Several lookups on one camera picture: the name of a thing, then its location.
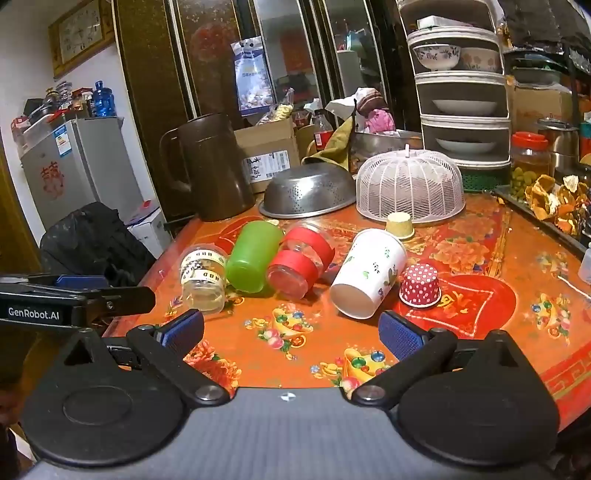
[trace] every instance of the metal kettle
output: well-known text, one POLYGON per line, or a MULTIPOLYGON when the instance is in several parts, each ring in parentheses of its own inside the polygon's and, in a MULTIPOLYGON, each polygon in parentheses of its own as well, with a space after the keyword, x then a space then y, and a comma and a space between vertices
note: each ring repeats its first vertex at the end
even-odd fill
POLYGON ((556 118, 538 120, 538 133, 548 140, 550 174, 562 175, 579 163, 579 130, 556 118))

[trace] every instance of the bowl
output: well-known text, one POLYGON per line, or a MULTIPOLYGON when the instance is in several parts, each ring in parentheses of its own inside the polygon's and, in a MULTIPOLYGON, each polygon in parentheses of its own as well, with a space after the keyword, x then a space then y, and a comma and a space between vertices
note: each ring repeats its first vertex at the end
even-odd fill
POLYGON ((479 155, 490 152, 495 148, 496 142, 454 142, 451 140, 435 139, 437 143, 446 150, 454 153, 479 155))
POLYGON ((488 48, 463 48, 462 67, 466 70, 498 72, 501 69, 499 52, 488 48))
POLYGON ((429 70, 451 70, 460 61, 461 48, 446 43, 419 45, 413 48, 418 61, 429 70))
POLYGON ((491 116, 497 102, 481 100, 433 100, 433 103, 443 113, 458 116, 491 116))
POLYGON ((530 85, 552 85, 560 83, 561 73, 556 70, 535 69, 529 67, 516 67, 512 72, 518 83, 530 85))
POLYGON ((310 163, 278 173, 267 186, 259 211, 270 218, 307 218, 355 203, 355 181, 333 163, 310 163))

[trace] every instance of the white mesh food cover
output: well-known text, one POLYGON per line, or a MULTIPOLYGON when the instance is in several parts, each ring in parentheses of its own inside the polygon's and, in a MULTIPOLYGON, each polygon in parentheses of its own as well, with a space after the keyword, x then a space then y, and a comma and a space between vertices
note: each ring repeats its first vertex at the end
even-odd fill
POLYGON ((448 156, 430 150, 400 150, 369 158, 357 175, 357 210, 385 222, 406 212, 413 223, 435 222, 464 208, 462 174, 448 156))

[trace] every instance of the pink cloth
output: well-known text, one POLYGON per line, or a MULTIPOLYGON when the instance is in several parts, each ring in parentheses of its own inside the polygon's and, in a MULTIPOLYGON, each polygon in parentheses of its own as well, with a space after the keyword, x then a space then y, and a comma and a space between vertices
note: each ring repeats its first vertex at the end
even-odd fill
POLYGON ((385 110, 372 110, 365 121, 365 126, 369 128, 371 134, 396 130, 392 115, 385 110))

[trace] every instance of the table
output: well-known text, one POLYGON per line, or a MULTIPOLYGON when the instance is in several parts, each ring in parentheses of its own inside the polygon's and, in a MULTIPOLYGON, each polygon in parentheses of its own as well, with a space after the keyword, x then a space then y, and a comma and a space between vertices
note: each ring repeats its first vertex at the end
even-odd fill
MULTIPOLYGON (((116 319, 106 335, 123 336, 136 325, 162 324, 182 313, 183 251, 204 242, 231 246, 241 227, 255 219, 261 219, 256 207, 221 222, 192 220, 142 281, 156 293, 152 312, 116 319)), ((383 228, 354 205, 317 220, 335 238, 337 265, 357 232, 383 228)), ((204 338, 185 360, 230 393, 239 385, 350 390, 372 371, 396 363, 377 329, 381 312, 394 309, 427 329, 445 325, 460 338, 507 330, 553 395, 561 428, 591 407, 591 304, 578 290, 591 291, 577 276, 580 261, 574 255, 488 194, 467 195, 461 214, 417 227, 405 246, 409 264, 427 262, 438 269, 443 297, 437 306, 411 310, 393 288, 378 312, 360 321, 332 305, 329 282, 317 283, 296 303, 274 293, 244 297, 229 287, 225 309, 206 316, 204 338), (283 345, 268 342, 265 331, 282 316, 300 318, 309 326, 306 333, 293 332, 283 345), (354 366, 359 357, 372 371, 354 366)))

